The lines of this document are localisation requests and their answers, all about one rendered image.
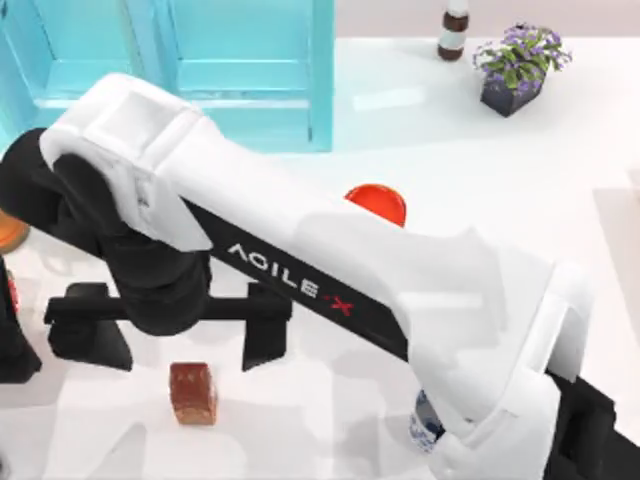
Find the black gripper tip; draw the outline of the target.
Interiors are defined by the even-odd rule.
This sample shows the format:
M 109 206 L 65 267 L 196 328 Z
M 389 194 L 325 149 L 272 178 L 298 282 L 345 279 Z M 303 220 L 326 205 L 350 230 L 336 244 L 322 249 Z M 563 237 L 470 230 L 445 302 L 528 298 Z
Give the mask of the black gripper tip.
M 25 384 L 41 367 L 17 319 L 9 275 L 0 255 L 0 385 Z

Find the brown bread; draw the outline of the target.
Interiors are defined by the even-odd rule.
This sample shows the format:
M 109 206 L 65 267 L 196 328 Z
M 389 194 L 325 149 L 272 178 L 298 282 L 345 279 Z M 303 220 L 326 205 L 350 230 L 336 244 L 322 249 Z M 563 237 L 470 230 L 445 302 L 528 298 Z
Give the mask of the brown bread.
M 213 426 L 217 392 L 209 365 L 174 362 L 169 367 L 169 392 L 176 420 L 183 426 Z

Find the orange round thing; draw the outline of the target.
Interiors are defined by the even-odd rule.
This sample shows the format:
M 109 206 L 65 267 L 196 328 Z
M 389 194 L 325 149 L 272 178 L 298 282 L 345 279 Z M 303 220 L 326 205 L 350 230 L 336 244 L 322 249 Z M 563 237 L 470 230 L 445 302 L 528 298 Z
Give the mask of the orange round thing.
M 29 226 L 0 209 L 0 253 L 14 251 L 26 239 Z

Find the blue and white cup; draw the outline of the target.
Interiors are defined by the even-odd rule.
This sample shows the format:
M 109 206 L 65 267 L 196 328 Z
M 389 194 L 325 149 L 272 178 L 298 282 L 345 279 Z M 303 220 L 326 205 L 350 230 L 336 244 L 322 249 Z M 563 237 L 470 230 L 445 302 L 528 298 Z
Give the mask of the blue and white cup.
M 433 451 L 446 430 L 433 405 L 423 390 L 416 396 L 410 415 L 409 434 L 413 442 L 425 453 Z

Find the red cup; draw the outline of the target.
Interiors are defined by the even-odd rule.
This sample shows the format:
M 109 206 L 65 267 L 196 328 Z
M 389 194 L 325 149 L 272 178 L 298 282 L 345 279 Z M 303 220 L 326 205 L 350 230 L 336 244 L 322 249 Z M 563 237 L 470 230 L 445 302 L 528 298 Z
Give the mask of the red cup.
M 405 227 L 406 202 L 391 187 L 382 184 L 362 184 L 349 190 L 344 198 L 401 228 Z

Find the light blue rack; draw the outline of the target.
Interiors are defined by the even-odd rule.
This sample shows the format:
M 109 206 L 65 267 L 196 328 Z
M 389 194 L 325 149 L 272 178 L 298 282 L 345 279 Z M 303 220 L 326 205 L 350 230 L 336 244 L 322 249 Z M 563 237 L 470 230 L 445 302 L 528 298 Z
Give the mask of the light blue rack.
M 112 73 L 268 152 L 333 144 L 334 0 L 0 0 L 0 151 Z

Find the brown bottle white label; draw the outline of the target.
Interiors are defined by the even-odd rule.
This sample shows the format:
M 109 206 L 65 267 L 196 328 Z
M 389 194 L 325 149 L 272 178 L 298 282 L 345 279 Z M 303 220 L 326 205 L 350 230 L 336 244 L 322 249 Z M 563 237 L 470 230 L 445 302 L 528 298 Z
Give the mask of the brown bottle white label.
M 469 0 L 448 0 L 442 18 L 437 53 L 444 61 L 462 57 L 469 27 Z

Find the purple flower plant pot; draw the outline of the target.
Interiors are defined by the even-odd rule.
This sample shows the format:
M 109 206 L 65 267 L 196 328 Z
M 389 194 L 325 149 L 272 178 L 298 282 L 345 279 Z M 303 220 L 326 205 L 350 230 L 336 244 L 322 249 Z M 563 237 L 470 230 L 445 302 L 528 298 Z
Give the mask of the purple flower plant pot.
M 557 32 L 530 23 L 509 27 L 500 41 L 488 41 L 472 55 L 484 75 L 481 102 L 503 117 L 535 99 L 549 71 L 562 71 L 572 61 Z

